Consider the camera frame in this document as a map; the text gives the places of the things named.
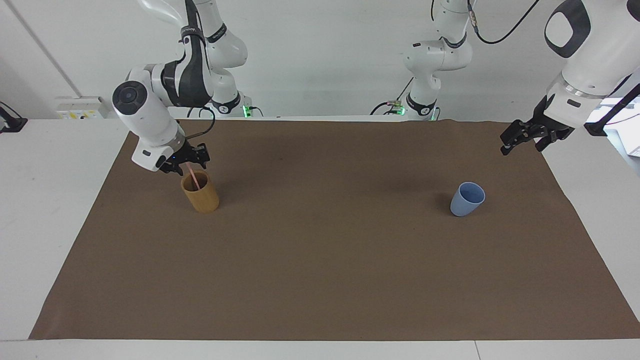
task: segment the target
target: black cable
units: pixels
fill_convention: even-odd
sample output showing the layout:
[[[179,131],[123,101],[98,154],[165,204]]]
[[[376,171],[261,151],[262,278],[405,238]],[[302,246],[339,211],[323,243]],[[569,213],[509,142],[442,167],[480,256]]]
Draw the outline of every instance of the black cable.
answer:
[[[511,31],[509,31],[507,33],[507,35],[504,35],[501,39],[496,40],[496,41],[489,41],[486,40],[482,37],[482,35],[480,35],[480,31],[478,30],[478,25],[477,25],[477,19],[476,19],[476,13],[473,9],[473,6],[471,5],[471,0],[467,0],[467,7],[469,9],[469,16],[471,18],[471,25],[474,27],[474,31],[476,32],[476,35],[478,37],[478,39],[480,39],[480,41],[484,42],[485,44],[489,44],[489,45],[494,45],[494,44],[498,44],[501,43],[503,41],[505,41],[505,39],[507,39],[508,37],[511,36],[511,34],[513,34],[514,31],[516,31],[516,29],[520,26],[520,24],[522,24],[522,22],[524,21],[524,19],[527,18],[527,16],[529,16],[529,14],[531,13],[531,11],[533,11],[533,8],[536,7],[536,5],[540,2],[540,0],[535,0],[533,2],[533,4],[531,5],[531,7],[527,10],[527,12],[525,12],[525,14],[520,18],[520,20],[515,24],[515,26],[513,26],[513,28],[511,29]]]
[[[249,106],[249,110],[255,110],[257,109],[258,111],[260,111],[260,115],[262,115],[262,117],[264,117],[264,113],[262,112],[262,109],[260,109],[257,106]]]
[[[201,117],[201,116],[202,116],[202,110],[209,110],[209,111],[211,111],[211,109],[209,109],[209,108],[208,108],[208,107],[206,107],[206,106],[205,106],[204,108],[191,108],[191,109],[189,109],[189,112],[187,112],[187,117],[191,117],[191,112],[192,112],[193,110],[195,110],[195,109],[200,109],[200,111],[198,111],[198,117]]]
[[[411,82],[413,82],[413,79],[415,78],[411,78],[411,80],[409,80],[409,82],[406,84],[406,86],[404,87],[404,89],[402,89],[402,92],[400,93],[400,95],[398,95],[398,97],[396,97],[396,101],[400,100],[400,98],[402,97],[402,95],[404,94],[404,92],[406,91],[406,89],[409,88],[409,85],[411,85]]]
[[[383,106],[385,106],[385,105],[387,105],[387,102],[386,102],[386,101],[385,101],[385,102],[383,102],[383,103],[381,103],[380,105],[376,106],[376,107],[373,109],[373,111],[371,111],[371,113],[370,113],[369,115],[373,115],[373,114],[375,114],[375,113],[376,113],[376,111],[377,111],[378,109],[380,109],[381,107],[383,107]]]
[[[210,102],[211,100],[213,100],[213,95],[211,95],[211,97],[210,97],[210,98],[209,98],[209,100],[207,101],[207,104],[209,104],[209,102]],[[189,109],[189,112],[187,113],[187,117],[190,117],[190,116],[191,116],[191,112],[193,111],[193,109],[200,109],[200,108],[191,108],[191,109]]]
[[[209,125],[209,127],[205,130],[202,131],[201,133],[195,133],[193,135],[189,135],[186,137],[187,140],[193,139],[193,138],[197,138],[198,136],[202,136],[206,133],[208,133],[209,131],[211,131],[211,129],[213,129],[213,125],[216,124],[216,113],[213,112],[213,110],[211,110],[210,108],[204,107],[202,109],[200,109],[200,114],[202,114],[203,110],[207,110],[208,112],[211,113],[211,116],[213,116],[213,119],[211,119],[211,125]]]
[[[411,78],[411,79],[409,80],[409,82],[406,84],[406,86],[404,87],[404,89],[402,89],[402,92],[400,92],[400,95],[398,95],[398,97],[396,97],[396,101],[400,100],[400,98],[402,97],[402,95],[404,94],[404,92],[406,91],[406,89],[408,89],[408,88],[409,88],[409,85],[411,85],[411,82],[413,82],[413,80],[414,80],[414,79],[415,79],[415,78]],[[385,105],[386,105],[386,106],[391,106],[391,109],[390,109],[389,111],[393,110],[393,108],[394,108],[394,105],[393,105],[393,104],[390,104],[388,101],[387,101],[387,102],[383,102],[383,103],[381,103],[381,104],[377,105],[377,106],[373,109],[373,111],[371,111],[371,113],[370,113],[369,115],[373,115],[373,114],[375,114],[375,113],[376,113],[376,111],[377,111],[378,109],[380,109],[381,107],[383,107],[383,106],[385,106]]]
[[[5,108],[13,111],[13,113],[16,114],[16,116],[18,116],[18,118],[22,119],[22,115],[18,114],[18,112],[15,111],[11,106],[7,105],[6,102],[0,101],[0,104],[2,104]]]
[[[636,85],[631,91],[625,95],[618,104],[616,104],[609,112],[602,117],[598,122],[585,124],[584,127],[589,131],[591,135],[602,136],[603,130],[609,121],[613,119],[622,109],[626,108],[636,97],[640,95],[640,83]]]
[[[605,125],[605,126],[615,125],[615,124],[619,124],[619,123],[621,123],[621,122],[629,121],[629,120],[631,120],[631,119],[633,119],[633,118],[635,118],[635,117],[638,117],[638,116],[640,116],[640,113],[637,113],[637,114],[635,114],[635,115],[634,115],[634,116],[632,116],[632,117],[628,117],[628,118],[626,118],[625,120],[620,120],[620,121],[616,121],[616,122],[610,122],[610,123],[608,123],[608,124],[607,124],[607,125]]]

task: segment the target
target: power outlet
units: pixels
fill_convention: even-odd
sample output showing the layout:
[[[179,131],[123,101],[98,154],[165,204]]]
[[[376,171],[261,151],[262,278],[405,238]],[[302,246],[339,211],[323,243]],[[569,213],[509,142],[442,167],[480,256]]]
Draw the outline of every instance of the power outlet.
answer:
[[[56,113],[61,119],[106,119],[109,110],[99,97],[80,99],[59,98],[62,100]]]

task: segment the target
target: pink straw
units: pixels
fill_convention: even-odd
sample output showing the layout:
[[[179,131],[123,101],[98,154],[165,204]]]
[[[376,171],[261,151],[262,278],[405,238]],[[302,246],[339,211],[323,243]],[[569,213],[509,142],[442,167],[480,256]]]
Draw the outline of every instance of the pink straw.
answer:
[[[191,165],[189,165],[189,163],[187,163],[187,168],[189,169],[189,172],[191,173],[191,177],[193,178],[193,182],[196,184],[196,187],[198,188],[198,190],[202,190],[200,187],[200,184],[198,184],[198,179],[196,179],[196,174],[193,173],[193,169],[191,168]]]

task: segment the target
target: white wall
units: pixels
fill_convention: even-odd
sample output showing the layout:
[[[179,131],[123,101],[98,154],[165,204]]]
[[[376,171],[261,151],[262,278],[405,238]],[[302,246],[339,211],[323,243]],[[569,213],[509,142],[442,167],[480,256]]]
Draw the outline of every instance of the white wall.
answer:
[[[15,5],[84,96],[110,99],[133,65],[175,59],[179,30],[147,15],[135,0],[1,0],[8,16],[3,1]],[[441,75],[442,116],[530,117],[564,63],[543,38],[546,20],[560,2],[541,2],[500,45],[480,44],[470,31],[474,62]],[[502,36],[530,4],[480,0],[483,35]],[[436,38],[429,0],[218,0],[218,5],[250,52],[248,63],[232,71],[237,84],[267,116],[368,114],[379,102],[395,99],[409,80],[402,52]],[[16,28],[15,21],[0,23],[3,33]],[[54,97],[70,95],[28,38],[3,37],[0,44],[0,98],[27,116],[43,117],[51,113]],[[5,74],[5,63],[13,72]]]

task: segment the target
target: plastic cup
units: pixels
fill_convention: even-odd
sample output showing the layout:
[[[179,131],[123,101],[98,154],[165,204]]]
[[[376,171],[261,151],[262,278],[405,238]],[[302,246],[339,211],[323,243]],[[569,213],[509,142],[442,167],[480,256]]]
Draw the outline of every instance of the plastic cup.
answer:
[[[457,217],[465,217],[477,209],[486,198],[484,190],[476,183],[462,183],[451,201],[451,212]]]

